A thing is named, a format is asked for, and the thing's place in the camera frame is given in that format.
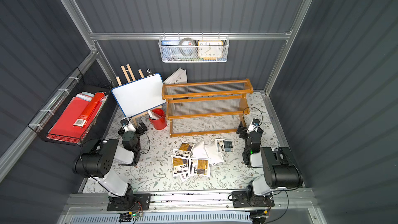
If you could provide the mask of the yellow coffee bag top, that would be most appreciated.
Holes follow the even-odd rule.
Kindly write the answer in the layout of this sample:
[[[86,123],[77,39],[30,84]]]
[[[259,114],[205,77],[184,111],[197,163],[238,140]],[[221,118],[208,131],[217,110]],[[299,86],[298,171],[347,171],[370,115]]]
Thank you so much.
[[[193,147],[193,143],[182,142],[174,156],[176,158],[189,159],[192,155]]]

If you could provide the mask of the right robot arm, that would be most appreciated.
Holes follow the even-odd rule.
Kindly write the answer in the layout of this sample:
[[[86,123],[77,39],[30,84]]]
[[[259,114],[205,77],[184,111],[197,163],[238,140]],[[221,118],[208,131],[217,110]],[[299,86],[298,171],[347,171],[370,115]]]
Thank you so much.
[[[282,191],[296,190],[303,184],[303,176],[289,147],[261,146],[263,130],[260,120],[249,126],[242,120],[236,133],[244,139],[243,162],[249,168],[259,168],[263,174],[249,182],[246,190],[234,191],[231,200],[235,207],[274,206],[273,196]]]

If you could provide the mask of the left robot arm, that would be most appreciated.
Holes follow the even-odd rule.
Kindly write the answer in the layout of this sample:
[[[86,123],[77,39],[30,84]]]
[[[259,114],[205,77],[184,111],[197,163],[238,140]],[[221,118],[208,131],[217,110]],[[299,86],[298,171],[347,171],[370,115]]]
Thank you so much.
[[[148,130],[141,121],[135,128],[128,118],[121,119],[117,139],[91,139],[86,141],[75,159],[72,170],[84,178],[94,179],[108,192],[108,210],[133,209],[142,206],[139,197],[134,196],[129,183],[124,181],[113,169],[114,162],[121,166],[136,166],[141,155],[141,136]]]

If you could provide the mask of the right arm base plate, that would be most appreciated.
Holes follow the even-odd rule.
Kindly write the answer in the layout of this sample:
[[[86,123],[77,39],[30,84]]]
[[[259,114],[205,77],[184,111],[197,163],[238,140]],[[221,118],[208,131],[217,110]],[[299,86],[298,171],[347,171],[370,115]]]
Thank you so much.
[[[265,207],[271,208],[275,206],[274,201],[270,197],[256,196],[246,191],[233,191],[228,200],[232,201],[235,208],[248,207]]]

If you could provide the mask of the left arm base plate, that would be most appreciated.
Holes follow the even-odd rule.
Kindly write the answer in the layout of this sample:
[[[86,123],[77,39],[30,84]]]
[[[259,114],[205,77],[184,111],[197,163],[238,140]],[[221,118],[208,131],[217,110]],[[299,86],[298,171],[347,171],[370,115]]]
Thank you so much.
[[[135,211],[149,210],[151,194],[132,194],[124,197],[109,197],[107,211]]]

